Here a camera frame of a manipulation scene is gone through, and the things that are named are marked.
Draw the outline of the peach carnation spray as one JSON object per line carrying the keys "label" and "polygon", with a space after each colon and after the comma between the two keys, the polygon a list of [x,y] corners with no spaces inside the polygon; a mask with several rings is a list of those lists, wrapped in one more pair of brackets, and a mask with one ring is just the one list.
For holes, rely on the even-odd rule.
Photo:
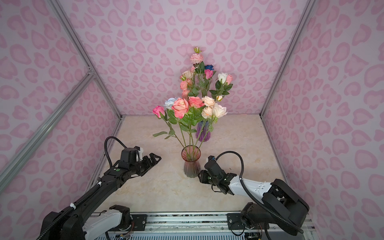
{"label": "peach carnation spray", "polygon": [[203,145],[204,142],[207,142],[210,139],[211,132],[213,130],[213,123],[215,121],[215,100],[206,96],[202,98],[202,101],[204,103],[204,107],[202,110],[203,120],[198,123],[196,133],[197,141],[200,142],[199,148]]}

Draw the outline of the purple blue glass vase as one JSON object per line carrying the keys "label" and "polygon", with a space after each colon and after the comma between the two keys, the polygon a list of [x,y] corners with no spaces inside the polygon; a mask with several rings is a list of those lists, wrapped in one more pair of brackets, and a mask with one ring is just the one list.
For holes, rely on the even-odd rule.
{"label": "purple blue glass vase", "polygon": [[211,138],[210,123],[201,121],[197,125],[196,138],[200,142],[207,142]]}

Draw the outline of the magenta rose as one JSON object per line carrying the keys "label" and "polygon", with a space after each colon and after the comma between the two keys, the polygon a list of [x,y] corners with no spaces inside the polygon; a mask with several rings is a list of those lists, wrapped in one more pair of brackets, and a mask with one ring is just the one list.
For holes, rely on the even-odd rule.
{"label": "magenta rose", "polygon": [[212,80],[212,77],[214,75],[214,71],[213,70],[210,70],[210,69],[205,69],[205,89],[206,91],[209,90],[210,88],[210,85],[211,85],[211,80]]}

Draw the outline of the hot pink rose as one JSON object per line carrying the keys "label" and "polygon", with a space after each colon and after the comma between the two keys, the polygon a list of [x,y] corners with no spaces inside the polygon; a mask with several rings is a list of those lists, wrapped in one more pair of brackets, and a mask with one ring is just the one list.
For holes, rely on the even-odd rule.
{"label": "hot pink rose", "polygon": [[153,134],[154,137],[167,135],[165,137],[165,140],[169,138],[175,138],[178,140],[178,142],[181,144],[183,148],[187,146],[184,137],[183,137],[183,141],[181,141],[181,139],[178,137],[176,130],[174,129],[174,125],[176,125],[178,121],[176,120],[176,117],[174,115],[169,114],[169,110],[166,110],[163,106],[156,106],[153,109],[153,114],[155,114],[159,120],[163,120],[169,128],[168,131],[162,131],[162,132]]}

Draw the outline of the red glass vase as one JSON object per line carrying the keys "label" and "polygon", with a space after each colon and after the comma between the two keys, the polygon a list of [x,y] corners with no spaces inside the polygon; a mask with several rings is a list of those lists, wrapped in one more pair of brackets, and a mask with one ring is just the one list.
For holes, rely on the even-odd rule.
{"label": "red glass vase", "polygon": [[182,159],[184,160],[184,174],[188,178],[195,178],[201,171],[199,159],[201,157],[201,150],[193,145],[186,146],[181,152]]}

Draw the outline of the pink rose spray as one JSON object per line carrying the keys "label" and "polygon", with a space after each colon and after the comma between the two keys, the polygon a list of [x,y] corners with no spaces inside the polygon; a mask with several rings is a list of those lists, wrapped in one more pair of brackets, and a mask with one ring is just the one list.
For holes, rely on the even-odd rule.
{"label": "pink rose spray", "polygon": [[204,56],[199,47],[194,48],[194,53],[190,56],[190,62],[192,67],[189,69],[194,73],[193,78],[183,80],[182,75],[180,76],[181,84],[180,88],[182,90],[182,98],[188,99],[189,97],[205,97],[207,95],[205,89],[205,64]]}

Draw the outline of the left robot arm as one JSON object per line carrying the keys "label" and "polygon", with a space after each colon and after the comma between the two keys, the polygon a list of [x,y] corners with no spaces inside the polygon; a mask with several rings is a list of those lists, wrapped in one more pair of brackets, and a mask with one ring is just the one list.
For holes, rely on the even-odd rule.
{"label": "left robot arm", "polygon": [[120,159],[83,196],[59,213],[51,212],[44,218],[37,239],[84,240],[90,234],[83,227],[92,213],[129,179],[144,176],[161,159],[153,153],[142,156],[139,147],[123,149]]}

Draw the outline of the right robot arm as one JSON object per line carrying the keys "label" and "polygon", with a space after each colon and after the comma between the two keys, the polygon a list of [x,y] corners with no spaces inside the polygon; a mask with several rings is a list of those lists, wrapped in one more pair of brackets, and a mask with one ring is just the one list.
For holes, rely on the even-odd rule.
{"label": "right robot arm", "polygon": [[204,170],[198,174],[202,184],[217,187],[219,193],[249,197],[250,203],[240,213],[245,229],[261,224],[276,224],[287,234],[296,236],[304,231],[302,225],[309,205],[283,180],[256,182],[243,177],[245,165],[240,157],[240,173],[226,173],[218,164],[220,157],[210,156]]}

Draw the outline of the cream peach rose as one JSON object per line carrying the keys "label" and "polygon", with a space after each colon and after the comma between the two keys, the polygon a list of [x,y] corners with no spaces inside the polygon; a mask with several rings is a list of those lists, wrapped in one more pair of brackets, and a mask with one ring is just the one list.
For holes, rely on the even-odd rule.
{"label": "cream peach rose", "polygon": [[204,122],[210,123],[209,131],[212,132],[214,129],[214,124],[225,115],[227,115],[227,108],[215,103],[211,107],[205,107],[202,111],[202,117]]}

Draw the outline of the cream white rose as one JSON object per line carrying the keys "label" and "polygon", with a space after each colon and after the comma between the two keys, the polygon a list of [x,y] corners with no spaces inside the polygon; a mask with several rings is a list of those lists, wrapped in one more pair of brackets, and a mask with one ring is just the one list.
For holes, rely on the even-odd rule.
{"label": "cream white rose", "polygon": [[194,73],[191,71],[191,70],[187,70],[185,72],[182,73],[182,79],[183,80],[187,80],[187,79],[192,79],[194,76]]}

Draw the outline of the coral red rose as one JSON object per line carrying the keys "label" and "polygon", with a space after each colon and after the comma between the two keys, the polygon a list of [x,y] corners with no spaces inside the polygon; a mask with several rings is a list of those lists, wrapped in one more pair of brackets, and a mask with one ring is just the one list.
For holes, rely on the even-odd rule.
{"label": "coral red rose", "polygon": [[198,142],[200,140],[202,131],[203,131],[203,124],[201,124],[201,121],[204,120],[202,117],[202,111],[205,107],[205,104],[203,100],[199,97],[190,97],[189,98],[189,105],[190,105],[190,110],[189,110],[189,115],[190,115],[190,120],[191,120],[191,125],[192,126],[197,126],[197,141],[196,141],[196,146],[198,145]]}

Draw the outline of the pale blue white rose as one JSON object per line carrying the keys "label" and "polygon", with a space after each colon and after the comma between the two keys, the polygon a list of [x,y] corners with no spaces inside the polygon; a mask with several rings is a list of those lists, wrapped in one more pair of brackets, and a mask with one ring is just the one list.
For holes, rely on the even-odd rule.
{"label": "pale blue white rose", "polygon": [[169,98],[168,100],[165,101],[164,108],[167,110],[171,110],[176,100],[177,98]]}

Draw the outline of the salmon pink rose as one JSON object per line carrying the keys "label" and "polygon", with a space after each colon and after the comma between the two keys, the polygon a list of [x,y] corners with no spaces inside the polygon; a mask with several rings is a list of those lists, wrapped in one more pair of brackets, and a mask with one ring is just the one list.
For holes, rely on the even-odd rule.
{"label": "salmon pink rose", "polygon": [[174,111],[175,118],[177,119],[179,128],[181,130],[184,145],[187,147],[185,134],[190,133],[190,127],[188,123],[185,122],[184,117],[189,111],[189,103],[186,99],[178,98],[172,105],[172,110]]}

